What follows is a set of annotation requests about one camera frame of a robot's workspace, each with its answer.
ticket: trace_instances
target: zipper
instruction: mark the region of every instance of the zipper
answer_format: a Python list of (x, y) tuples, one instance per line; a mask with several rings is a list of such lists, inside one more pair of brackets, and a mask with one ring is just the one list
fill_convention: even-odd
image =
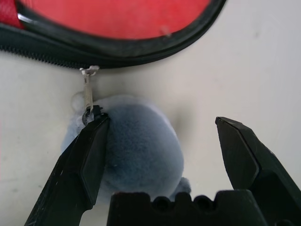
[(37, 60), (37, 61), (44, 62), (47, 64), (61, 66), (61, 67), (76, 68), (76, 69), (82, 68), (82, 67), (84, 67), (84, 68), (89, 67), (89, 64), (81, 64), (81, 63), (77, 63), (77, 62), (73, 62), (73, 61), (59, 60), (57, 58), (47, 56), (46, 54), (39, 54), (39, 53), (19, 49), (16, 47), (11, 47), (11, 46), (0, 45), (0, 51), (12, 53), (12, 54), (15, 54), (18, 56), (23, 56), (23, 57), (26, 57), (29, 59), (33, 59), (33, 60)]

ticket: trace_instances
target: blue fuzzy fabric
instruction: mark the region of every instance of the blue fuzzy fabric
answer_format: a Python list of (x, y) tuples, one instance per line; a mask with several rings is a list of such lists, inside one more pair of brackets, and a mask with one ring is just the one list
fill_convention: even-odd
[[(107, 136), (106, 167), (99, 201), (108, 202), (114, 192), (146, 192), (151, 199), (191, 192), (182, 178), (184, 160), (174, 129), (153, 104), (136, 97), (114, 96), (95, 102), (111, 121)], [(68, 127), (62, 150), (80, 133), (83, 111)]]

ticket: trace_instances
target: red fabric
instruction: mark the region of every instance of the red fabric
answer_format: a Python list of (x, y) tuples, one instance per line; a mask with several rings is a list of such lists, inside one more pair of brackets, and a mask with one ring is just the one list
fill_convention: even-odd
[(191, 24), (211, 0), (21, 0), (71, 29), (115, 39), (169, 35)]
[(0, 23), (22, 29), (14, 0), (0, 0)]

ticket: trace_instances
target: plush ear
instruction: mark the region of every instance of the plush ear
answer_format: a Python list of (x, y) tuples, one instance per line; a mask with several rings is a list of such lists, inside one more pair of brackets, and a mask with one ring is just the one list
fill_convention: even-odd
[(187, 178), (181, 178), (177, 188), (175, 189), (174, 193), (169, 197), (171, 201), (174, 201), (175, 196), (180, 192), (187, 192), (191, 193), (191, 187), (189, 180)]

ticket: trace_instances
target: zipper tab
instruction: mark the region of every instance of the zipper tab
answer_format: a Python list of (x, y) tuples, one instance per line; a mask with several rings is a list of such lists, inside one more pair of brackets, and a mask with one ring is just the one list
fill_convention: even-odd
[(87, 69), (80, 68), (80, 71), (84, 76), (85, 110), (89, 112), (92, 112), (93, 110), (93, 96), (90, 77), (95, 75), (98, 72), (99, 68), (99, 66), (90, 66)]

